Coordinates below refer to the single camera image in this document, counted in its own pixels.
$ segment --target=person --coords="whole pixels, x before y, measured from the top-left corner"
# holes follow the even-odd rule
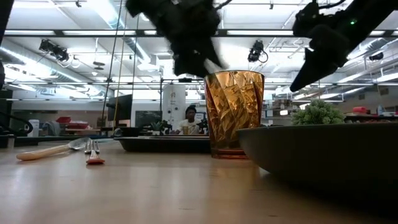
[[[188,127],[188,134],[199,134],[199,126],[201,123],[199,119],[195,119],[197,109],[191,105],[185,110],[185,120],[181,121],[178,125],[178,129],[175,130],[175,134],[183,134],[183,127]]]

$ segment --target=ceiling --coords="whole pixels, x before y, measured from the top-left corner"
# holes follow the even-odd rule
[[[220,29],[287,29],[290,30],[294,23],[294,15],[310,2],[309,0],[273,0],[274,7],[270,9],[270,1],[266,0],[233,0],[225,6],[220,14],[222,23]],[[337,0],[318,1],[320,3],[337,2]],[[325,10],[325,14],[334,13],[336,10],[344,9],[351,1],[339,7]],[[86,0],[80,1],[82,7],[77,7],[72,0],[15,0],[7,29],[36,29],[36,30],[109,30],[112,29],[106,22],[106,17],[119,16],[126,29],[154,29],[153,25],[145,20],[145,17],[132,18],[124,8],[124,1],[113,0]],[[391,14],[377,29],[397,29],[398,13]],[[36,54],[40,63],[56,63],[57,61],[39,50],[43,39],[49,39],[52,43],[65,47],[71,58],[67,63],[61,63],[64,73],[72,73],[84,82],[103,82],[111,74],[114,81],[122,76],[121,82],[132,82],[132,77],[137,78],[135,82],[159,82],[160,74],[164,78],[177,78],[172,74],[172,60],[169,54],[169,43],[161,37],[138,37],[137,46],[150,55],[150,64],[155,67],[146,67],[135,57],[131,47],[122,38],[99,37],[7,37],[8,41],[16,44],[21,49],[28,51],[26,54]],[[248,63],[249,49],[255,40],[262,40],[266,46],[269,60],[264,65],[259,63]],[[362,47],[374,39],[368,39]],[[309,40],[303,38],[273,38],[273,37],[217,37],[214,38],[216,48],[220,57],[230,70],[254,70],[266,76],[267,82],[291,82],[297,71],[304,62],[304,48]],[[327,82],[338,82],[344,77],[354,75],[365,68],[375,67],[396,58],[397,44],[393,43],[384,49],[384,60],[377,62],[367,61],[363,58],[352,60],[345,67],[338,70],[337,74],[328,77]],[[104,70],[94,70],[93,62],[103,62]],[[168,69],[168,73],[159,70],[159,66]],[[155,91],[159,85],[137,85],[135,90]],[[123,85],[120,89],[131,89],[130,85]],[[275,86],[267,86],[268,90],[275,90]]]

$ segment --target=gray bowl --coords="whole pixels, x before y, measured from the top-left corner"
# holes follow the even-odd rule
[[[248,158],[281,179],[329,193],[398,199],[398,123],[242,129]]]

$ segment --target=black tray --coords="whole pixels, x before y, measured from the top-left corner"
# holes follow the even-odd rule
[[[115,140],[129,152],[211,152],[208,136],[140,136]]]
[[[258,166],[296,184],[350,197],[398,199],[397,123],[239,130]]]

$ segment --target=wooden table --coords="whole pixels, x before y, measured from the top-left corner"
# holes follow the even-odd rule
[[[83,152],[18,162],[0,151],[0,223],[396,223],[300,193],[251,161],[196,154],[135,154],[100,144],[103,166]]]

